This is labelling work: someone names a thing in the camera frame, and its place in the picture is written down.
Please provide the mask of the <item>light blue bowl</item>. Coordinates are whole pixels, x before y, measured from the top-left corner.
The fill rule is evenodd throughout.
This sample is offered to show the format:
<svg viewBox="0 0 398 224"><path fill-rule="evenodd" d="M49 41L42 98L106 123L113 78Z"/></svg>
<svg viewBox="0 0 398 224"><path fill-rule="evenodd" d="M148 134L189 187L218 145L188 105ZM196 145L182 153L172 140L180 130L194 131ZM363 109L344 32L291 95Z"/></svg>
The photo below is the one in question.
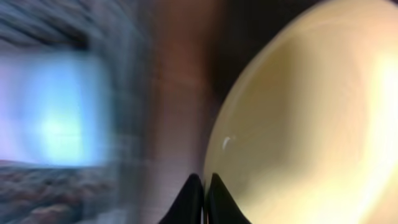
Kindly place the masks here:
<svg viewBox="0 0 398 224"><path fill-rule="evenodd" d="M107 72L80 52L7 55L15 158L44 167L102 166L109 156Z"/></svg>

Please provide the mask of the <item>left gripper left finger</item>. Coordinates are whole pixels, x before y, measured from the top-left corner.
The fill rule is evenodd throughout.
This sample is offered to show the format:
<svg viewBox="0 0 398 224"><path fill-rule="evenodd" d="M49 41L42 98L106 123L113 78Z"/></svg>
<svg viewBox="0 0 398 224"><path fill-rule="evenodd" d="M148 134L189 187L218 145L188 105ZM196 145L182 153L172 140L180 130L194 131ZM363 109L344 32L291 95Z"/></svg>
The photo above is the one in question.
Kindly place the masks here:
<svg viewBox="0 0 398 224"><path fill-rule="evenodd" d="M191 174L159 224L201 224L203 202L200 177Z"/></svg>

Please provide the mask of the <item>pink bowl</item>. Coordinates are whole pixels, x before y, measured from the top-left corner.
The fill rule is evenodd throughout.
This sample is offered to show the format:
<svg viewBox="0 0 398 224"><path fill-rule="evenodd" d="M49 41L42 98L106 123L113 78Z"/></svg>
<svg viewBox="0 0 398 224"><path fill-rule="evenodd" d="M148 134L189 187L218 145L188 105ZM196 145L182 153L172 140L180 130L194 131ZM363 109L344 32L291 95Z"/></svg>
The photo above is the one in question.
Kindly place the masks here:
<svg viewBox="0 0 398 224"><path fill-rule="evenodd" d="M15 158L12 119L10 118L9 67L1 64L1 160L12 161Z"/></svg>

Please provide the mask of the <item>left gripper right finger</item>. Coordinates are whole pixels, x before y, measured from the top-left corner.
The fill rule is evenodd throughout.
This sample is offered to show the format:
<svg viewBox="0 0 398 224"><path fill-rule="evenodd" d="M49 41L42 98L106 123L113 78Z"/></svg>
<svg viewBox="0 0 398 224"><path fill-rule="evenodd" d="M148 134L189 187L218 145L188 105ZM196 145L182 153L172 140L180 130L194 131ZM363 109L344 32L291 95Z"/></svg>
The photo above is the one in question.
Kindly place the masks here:
<svg viewBox="0 0 398 224"><path fill-rule="evenodd" d="M206 212L209 224L250 224L240 211L221 177L213 173L206 195Z"/></svg>

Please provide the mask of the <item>yellow plate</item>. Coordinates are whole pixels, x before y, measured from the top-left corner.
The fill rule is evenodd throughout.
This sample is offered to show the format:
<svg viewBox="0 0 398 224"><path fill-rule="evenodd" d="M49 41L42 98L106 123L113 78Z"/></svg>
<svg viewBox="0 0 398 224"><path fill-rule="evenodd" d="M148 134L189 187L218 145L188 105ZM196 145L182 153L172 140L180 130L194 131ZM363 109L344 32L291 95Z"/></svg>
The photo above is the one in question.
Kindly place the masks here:
<svg viewBox="0 0 398 224"><path fill-rule="evenodd" d="M253 223L397 222L397 3L325 1L240 74L216 120L218 174Z"/></svg>

